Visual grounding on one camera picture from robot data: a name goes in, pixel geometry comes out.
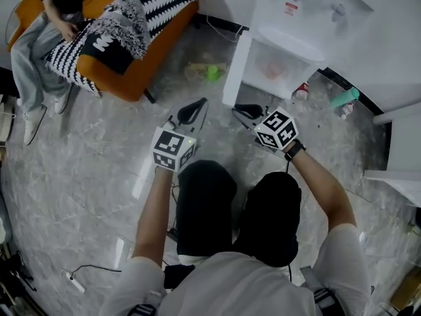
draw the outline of shoe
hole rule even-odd
[[[68,102],[68,96],[70,95],[72,87],[70,86],[69,89],[64,93],[63,96],[56,98],[54,102],[54,110],[56,114],[61,114],[65,109]]]
[[[31,144],[35,135],[37,134],[39,125],[41,124],[42,119],[44,118],[47,107],[41,105],[41,107],[30,111],[24,115],[25,119],[25,136],[24,143],[26,145]]]

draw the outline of gray tile floor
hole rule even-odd
[[[225,76],[210,83],[184,75],[189,61],[229,63],[234,49],[206,26],[188,28],[151,86],[157,104],[145,99],[126,103],[108,94],[97,99],[80,91],[72,94],[64,114],[56,116],[49,100],[47,116],[29,147],[22,142],[22,119],[15,120],[1,169],[2,189],[14,240],[36,280],[34,298],[48,314],[97,314],[118,274],[82,269],[77,277],[87,290],[80,294],[61,271],[90,263],[115,268],[125,262],[153,177],[146,161],[149,144],[174,104],[189,97],[209,99],[195,159],[218,161],[237,180],[233,216],[241,210],[248,188],[266,173],[285,169],[285,160],[253,145],[250,133],[221,106]],[[366,314],[377,315],[408,269],[421,265],[416,258],[420,239],[407,233],[414,208],[386,184],[362,178],[364,169],[386,166],[385,128],[373,126],[371,112],[361,104],[341,120],[328,108],[329,99],[341,90],[329,84],[319,74],[312,76],[307,101],[284,101],[242,86],[238,101],[287,109],[308,152],[346,188],[376,287]],[[299,268],[315,262],[327,223],[303,179],[293,167],[290,173],[303,189],[299,254],[292,263],[293,282],[300,284]],[[174,202],[171,208],[168,225],[174,219]],[[165,261],[177,262],[169,239]]]

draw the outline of man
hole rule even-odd
[[[329,233],[311,280],[294,286],[276,269],[297,254],[301,190],[296,181],[284,172],[267,174],[247,196],[232,245],[230,204],[236,184],[219,164],[198,161],[179,176],[176,212],[180,261],[195,263],[195,269],[166,293],[161,263],[172,173],[158,168],[137,226],[133,257],[100,315],[362,315],[368,271],[347,194],[299,140],[284,152],[328,218]],[[311,291],[317,281],[333,294],[320,297]],[[331,297],[333,311],[326,307]]]
[[[18,38],[12,47],[12,71],[24,111],[24,143],[29,145],[36,135],[47,107],[43,92],[55,97],[55,112],[66,107],[71,85],[64,78],[48,71],[43,57],[62,38],[72,41],[78,31],[76,24],[82,18],[83,0],[42,0],[42,12]]]

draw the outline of bottle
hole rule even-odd
[[[347,116],[350,115],[351,113],[353,113],[353,111],[354,111],[354,105],[351,102],[345,104],[342,107],[342,115],[341,115],[341,118],[343,120],[347,119]]]
[[[299,99],[300,101],[305,101],[309,96],[309,81],[304,82],[301,84],[297,90],[295,90],[295,98]]]

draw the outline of hand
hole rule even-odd
[[[57,28],[67,42],[73,41],[79,31],[77,25],[66,21],[62,21]]]

